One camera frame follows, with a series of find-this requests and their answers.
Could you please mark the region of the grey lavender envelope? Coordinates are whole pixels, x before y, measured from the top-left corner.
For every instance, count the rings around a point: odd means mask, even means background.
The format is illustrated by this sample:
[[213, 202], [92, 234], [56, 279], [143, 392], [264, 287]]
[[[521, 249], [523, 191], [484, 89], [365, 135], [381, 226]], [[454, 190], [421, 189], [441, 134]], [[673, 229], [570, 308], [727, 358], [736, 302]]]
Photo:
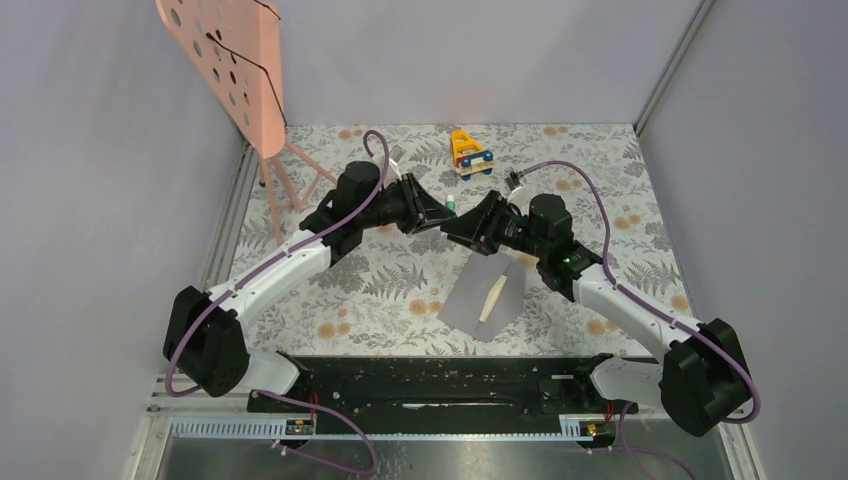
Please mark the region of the grey lavender envelope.
[[[491, 316], [480, 323], [487, 293], [501, 275], [508, 277], [507, 283]], [[523, 311], [525, 285], [526, 268], [517, 259], [505, 254], [472, 253], [437, 318], [475, 340], [491, 342]]]

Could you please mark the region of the beige lined letter paper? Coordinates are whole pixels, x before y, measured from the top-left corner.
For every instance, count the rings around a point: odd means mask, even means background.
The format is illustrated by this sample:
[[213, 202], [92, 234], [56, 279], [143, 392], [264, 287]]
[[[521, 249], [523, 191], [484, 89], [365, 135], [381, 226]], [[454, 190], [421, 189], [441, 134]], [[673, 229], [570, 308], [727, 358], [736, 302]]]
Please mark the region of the beige lined letter paper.
[[507, 283], [507, 280], [508, 277], [506, 275], [501, 275], [488, 291], [485, 302], [479, 315], [480, 323], [485, 323], [491, 316], [491, 313], [497, 304], [497, 301]]

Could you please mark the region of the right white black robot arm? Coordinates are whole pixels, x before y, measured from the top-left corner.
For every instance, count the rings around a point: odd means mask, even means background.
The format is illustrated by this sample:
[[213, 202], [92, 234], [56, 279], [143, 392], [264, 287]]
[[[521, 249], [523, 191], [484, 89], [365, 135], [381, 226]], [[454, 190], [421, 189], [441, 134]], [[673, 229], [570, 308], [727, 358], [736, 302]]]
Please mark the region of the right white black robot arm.
[[469, 250], [492, 255], [508, 247], [537, 258], [543, 283], [569, 301], [612, 321], [655, 358], [654, 364], [599, 356], [589, 375], [573, 386], [575, 402], [597, 412], [611, 400], [662, 409], [686, 433], [701, 437], [716, 425], [737, 422], [745, 404], [755, 419], [761, 395], [735, 330], [721, 319], [709, 323], [673, 316], [642, 298], [601, 256], [574, 236], [564, 201], [540, 194], [521, 214], [490, 191], [474, 208], [444, 222], [446, 237]]

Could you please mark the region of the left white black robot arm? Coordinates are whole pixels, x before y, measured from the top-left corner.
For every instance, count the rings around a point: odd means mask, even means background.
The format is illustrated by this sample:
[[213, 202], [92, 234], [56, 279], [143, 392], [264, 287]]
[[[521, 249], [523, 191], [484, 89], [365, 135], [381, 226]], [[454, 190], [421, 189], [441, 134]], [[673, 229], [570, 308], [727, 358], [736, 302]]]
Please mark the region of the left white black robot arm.
[[367, 161], [348, 164], [335, 189], [288, 241], [242, 274], [208, 291], [188, 286], [175, 297], [163, 345], [166, 377], [181, 370], [189, 393], [220, 397], [244, 388], [270, 392], [288, 411], [309, 401], [310, 385], [281, 353], [250, 349], [251, 325], [284, 295], [357, 248], [367, 229], [395, 225], [416, 234], [455, 218], [411, 173], [391, 183]]

